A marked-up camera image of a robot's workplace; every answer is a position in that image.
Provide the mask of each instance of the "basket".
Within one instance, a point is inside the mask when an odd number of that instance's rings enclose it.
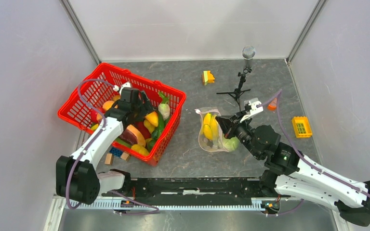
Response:
[[[169,97],[171,119],[165,127],[161,137],[157,140],[154,148],[150,152],[150,155],[143,156],[117,142],[112,143],[115,148],[127,152],[152,166],[156,166],[179,125],[182,105],[184,105],[186,94],[180,90],[176,90],[164,85],[160,81],[151,81],[141,76],[132,74],[127,69],[121,69],[107,63],[99,64],[97,68],[84,80],[92,78],[102,79],[117,86],[121,86],[123,83],[129,81],[132,84],[132,87],[139,90],[144,90],[152,105],[155,107],[157,107],[162,101],[158,95],[159,91],[163,92]],[[103,103],[111,100],[115,94],[110,87],[107,87],[105,84],[96,81],[83,84],[80,91],[81,94],[87,98],[87,101],[93,104],[95,107],[102,107]],[[60,108],[57,115],[60,119],[78,127],[80,130],[93,134],[93,131],[90,129],[92,124],[90,120],[90,111],[91,109],[80,101],[79,95],[77,94],[77,89],[75,89],[73,93],[71,93],[67,102]]]

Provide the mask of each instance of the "microphone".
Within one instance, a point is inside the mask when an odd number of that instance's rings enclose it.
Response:
[[[242,56],[245,59],[245,69],[251,68],[253,56],[256,54],[256,49],[253,46],[245,46],[242,50]]]

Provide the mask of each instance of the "gray tabletop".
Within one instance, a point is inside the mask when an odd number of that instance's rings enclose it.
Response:
[[[230,96],[216,95],[216,92],[233,91],[238,86],[238,72],[243,69],[243,60],[143,62],[115,65],[182,90],[186,93],[187,99],[182,108],[181,123],[156,167],[133,157],[128,162],[114,159],[112,166],[106,166],[105,156],[103,156],[97,172],[117,168],[130,172],[132,177],[258,177],[266,169],[263,161],[257,161],[242,145],[230,153],[209,153],[202,150],[198,144],[201,124],[200,116],[195,113],[195,109],[221,107],[229,115],[238,111],[236,102]],[[201,75],[204,70],[210,70],[214,74],[215,83],[202,85]],[[255,60],[252,73],[247,75],[242,89],[251,89],[251,91],[242,95],[241,101],[257,97],[262,102],[269,99],[277,90],[283,89],[280,99],[283,126],[300,151],[318,160],[312,138],[295,138],[291,119],[304,114],[284,60]],[[256,115],[251,126],[259,125],[272,125],[276,132],[282,134],[275,112],[265,110]],[[281,141],[287,143],[284,136]]]

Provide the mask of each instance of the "yellow toy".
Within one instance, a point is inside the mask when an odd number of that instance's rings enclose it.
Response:
[[[291,120],[293,123],[294,133],[297,138],[309,138],[313,135],[310,123],[305,116],[296,116]]]
[[[214,83],[215,77],[211,74],[211,71],[203,71],[202,74],[202,83],[203,85],[207,85],[208,83]]]

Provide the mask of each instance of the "microphone stand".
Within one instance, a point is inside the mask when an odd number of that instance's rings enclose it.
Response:
[[[250,73],[251,72],[251,69],[248,68],[248,67],[245,67],[243,69],[243,73],[238,73],[238,76],[240,77],[240,81],[239,81],[239,86],[238,88],[235,88],[235,90],[233,92],[218,92],[216,93],[217,95],[224,95],[224,94],[228,94],[230,95],[239,105],[239,111],[241,111],[241,107],[240,107],[240,96],[243,95],[243,93],[247,92],[247,91],[250,91],[250,89],[247,89],[247,90],[242,90],[242,87],[243,87],[243,83],[246,82],[246,74],[247,73]]]

